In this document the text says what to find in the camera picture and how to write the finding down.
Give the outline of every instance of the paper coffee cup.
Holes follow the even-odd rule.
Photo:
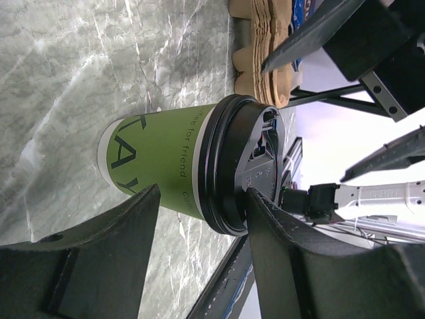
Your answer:
[[[274,133],[269,136],[268,130]],[[161,206],[203,219],[219,233],[243,235],[246,188],[275,198],[282,132],[275,107],[233,94],[218,104],[114,122],[101,137],[98,164],[104,179],[128,195],[158,184]],[[264,136],[269,150],[253,158]]]

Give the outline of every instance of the cable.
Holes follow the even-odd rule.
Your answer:
[[[354,234],[354,233],[351,233],[351,232],[349,232],[349,231],[346,231],[346,230],[344,230],[344,229],[340,229],[340,228],[338,228],[338,227],[335,227],[335,226],[332,226],[333,228],[335,228],[335,230],[334,229],[326,229],[326,228],[323,228],[323,227],[316,227],[316,228],[318,228],[318,229],[322,229],[322,230],[324,230],[324,231],[329,231],[330,233],[337,233],[337,234],[343,234],[343,235],[350,235],[350,236],[354,236],[354,237],[357,237],[357,238],[362,238],[362,239],[365,239],[365,240],[367,240],[367,241],[372,241],[373,243],[376,243],[376,244],[378,244],[378,245],[381,245],[381,246],[385,246],[385,244],[384,243],[380,243],[379,242],[379,240],[381,240],[381,241],[384,241],[384,239],[370,239],[370,238],[364,238],[364,236],[361,236],[361,235],[357,235],[357,234]]]

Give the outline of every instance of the marble countertop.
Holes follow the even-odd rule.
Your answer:
[[[103,131],[231,94],[234,50],[226,1],[0,1],[0,245],[121,203],[97,166]],[[294,111],[282,112],[289,144]],[[161,208],[141,317],[184,317],[231,242]]]

